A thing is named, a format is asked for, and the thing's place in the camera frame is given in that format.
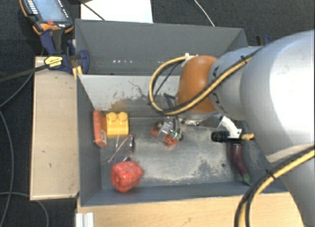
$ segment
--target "controller screen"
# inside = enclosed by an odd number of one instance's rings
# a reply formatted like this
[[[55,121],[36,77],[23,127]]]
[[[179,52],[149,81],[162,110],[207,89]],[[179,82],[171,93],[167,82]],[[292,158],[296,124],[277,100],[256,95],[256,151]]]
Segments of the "controller screen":
[[[67,21],[57,0],[33,0],[43,21]]]

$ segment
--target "eggplant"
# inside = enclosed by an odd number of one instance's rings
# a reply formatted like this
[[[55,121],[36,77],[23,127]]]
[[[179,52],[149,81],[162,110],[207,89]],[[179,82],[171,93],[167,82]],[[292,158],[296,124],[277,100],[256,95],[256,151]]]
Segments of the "eggplant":
[[[251,178],[243,159],[243,145],[241,143],[230,144],[230,159],[242,177],[242,181],[246,185],[251,185]]]

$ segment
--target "yellow label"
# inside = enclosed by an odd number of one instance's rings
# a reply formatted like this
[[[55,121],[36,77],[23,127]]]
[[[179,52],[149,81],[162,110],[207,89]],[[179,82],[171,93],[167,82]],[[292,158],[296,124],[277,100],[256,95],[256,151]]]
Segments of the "yellow label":
[[[55,66],[59,66],[59,65],[61,65],[61,62],[49,64],[50,67],[55,67]]]
[[[50,67],[61,65],[63,58],[60,56],[50,56],[45,59],[45,64]]]

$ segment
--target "yellow lego block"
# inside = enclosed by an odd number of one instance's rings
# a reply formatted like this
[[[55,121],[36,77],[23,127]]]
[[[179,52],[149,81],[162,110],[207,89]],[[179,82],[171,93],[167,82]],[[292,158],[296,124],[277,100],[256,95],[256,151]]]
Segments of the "yellow lego block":
[[[125,112],[106,114],[107,137],[128,136],[128,115]]]

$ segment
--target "white paper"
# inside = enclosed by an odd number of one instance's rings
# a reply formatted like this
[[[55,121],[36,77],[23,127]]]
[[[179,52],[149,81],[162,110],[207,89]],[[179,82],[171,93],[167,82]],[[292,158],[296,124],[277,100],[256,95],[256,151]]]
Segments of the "white paper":
[[[108,21],[152,23],[150,0],[93,0],[87,5]],[[100,20],[81,5],[81,19]]]

